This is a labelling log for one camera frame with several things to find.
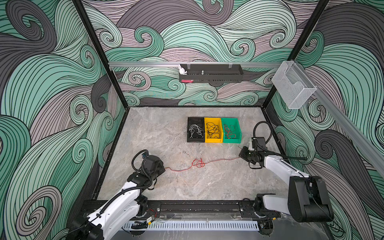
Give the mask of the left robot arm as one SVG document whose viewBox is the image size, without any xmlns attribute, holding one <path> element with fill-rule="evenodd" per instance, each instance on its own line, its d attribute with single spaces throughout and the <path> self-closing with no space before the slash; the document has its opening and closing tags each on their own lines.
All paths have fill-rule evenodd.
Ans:
<svg viewBox="0 0 384 240">
<path fill-rule="evenodd" d="M 148 150 L 139 151 L 133 158 L 134 172 L 110 200 L 87 216 L 72 222 L 67 240 L 110 240 L 132 218 L 147 212 L 145 190 L 153 189 L 157 178 L 166 169 L 163 161 Z"/>
</svg>

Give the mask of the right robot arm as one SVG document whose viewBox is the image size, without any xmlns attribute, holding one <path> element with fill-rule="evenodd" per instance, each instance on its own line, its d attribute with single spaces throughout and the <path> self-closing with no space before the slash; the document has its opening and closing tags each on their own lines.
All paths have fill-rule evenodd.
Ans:
<svg viewBox="0 0 384 240">
<path fill-rule="evenodd" d="M 269 151 L 268 142 L 269 139 L 257 137 L 253 131 L 251 145 L 243 147 L 239 156 L 254 170 L 267 169 L 277 175 L 287 184 L 288 196 L 258 194 L 253 205 L 256 216 L 271 219 L 283 213 L 298 223 L 333 221 L 334 212 L 325 181 L 289 164 L 289 160 L 299 161 L 299 157 Z"/>
</svg>

